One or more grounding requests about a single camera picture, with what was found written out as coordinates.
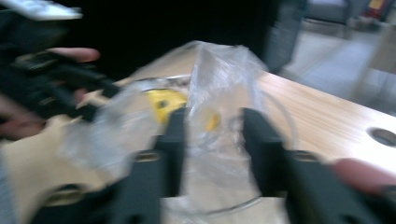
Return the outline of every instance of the yellow object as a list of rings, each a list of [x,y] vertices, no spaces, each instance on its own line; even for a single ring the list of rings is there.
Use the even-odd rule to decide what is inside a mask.
[[[383,0],[372,0],[370,2],[369,7],[372,8],[372,9],[381,9],[383,4],[384,4]]]
[[[155,89],[145,91],[151,107],[154,109],[156,120],[165,124],[169,114],[183,107],[187,103],[187,96],[179,91],[169,89]]]
[[[206,131],[212,131],[220,124],[220,116],[219,114],[214,114],[213,117],[209,120],[209,122],[205,126]]]

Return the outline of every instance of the black clamp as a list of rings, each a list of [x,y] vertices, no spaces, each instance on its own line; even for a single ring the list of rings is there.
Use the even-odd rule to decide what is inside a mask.
[[[22,55],[12,65],[28,75],[28,101],[34,105],[34,112],[44,119],[66,114],[70,118],[81,116],[92,121],[98,106],[86,104],[78,107],[74,90],[100,90],[107,98],[120,91],[111,79],[95,72],[87,64],[50,51]]]
[[[185,108],[171,114],[152,149],[134,156],[128,176],[98,191],[80,184],[60,186],[43,202],[30,224],[160,224],[161,198],[179,194],[185,158]]]
[[[244,109],[245,150],[262,197],[284,197],[291,224],[395,223],[389,187],[370,198],[344,184],[315,153],[285,150],[282,138],[259,112]]]

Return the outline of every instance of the clear plastic wrap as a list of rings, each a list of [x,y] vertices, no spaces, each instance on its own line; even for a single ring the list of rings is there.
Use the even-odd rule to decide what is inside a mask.
[[[188,148],[180,197],[165,199],[169,214],[183,223],[207,223],[211,216],[245,209],[261,198],[243,149],[241,107],[265,112],[258,78],[266,70],[249,49],[193,41],[171,51],[196,52],[186,76],[131,81],[98,113],[93,124],[73,123],[61,154],[78,165],[125,175],[134,152],[150,148],[163,125],[142,92],[173,89],[186,94]],[[161,64],[161,59],[145,69]]]

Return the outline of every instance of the finger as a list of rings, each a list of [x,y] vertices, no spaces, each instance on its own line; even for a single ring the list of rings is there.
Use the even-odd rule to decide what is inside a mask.
[[[396,176],[367,162],[340,159],[331,167],[344,183],[367,194],[376,195],[385,186],[396,185]]]
[[[86,93],[87,93],[87,90],[85,90],[85,89],[78,89],[74,92],[74,97],[78,103],[84,100],[84,95]]]
[[[15,104],[5,95],[0,94],[0,117],[3,119],[12,118],[28,113],[27,109]]]
[[[80,63],[91,62],[99,59],[100,53],[96,49],[87,48],[55,48],[48,49],[54,53],[62,54],[67,57],[76,59]]]
[[[44,128],[45,123],[43,122],[24,122],[13,119],[0,125],[0,136],[16,141],[39,134]]]

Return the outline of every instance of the red object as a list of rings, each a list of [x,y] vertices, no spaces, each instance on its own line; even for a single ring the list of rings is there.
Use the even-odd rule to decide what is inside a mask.
[[[353,189],[378,195],[385,186],[396,186],[396,176],[365,161],[341,159],[331,165],[338,177]]]

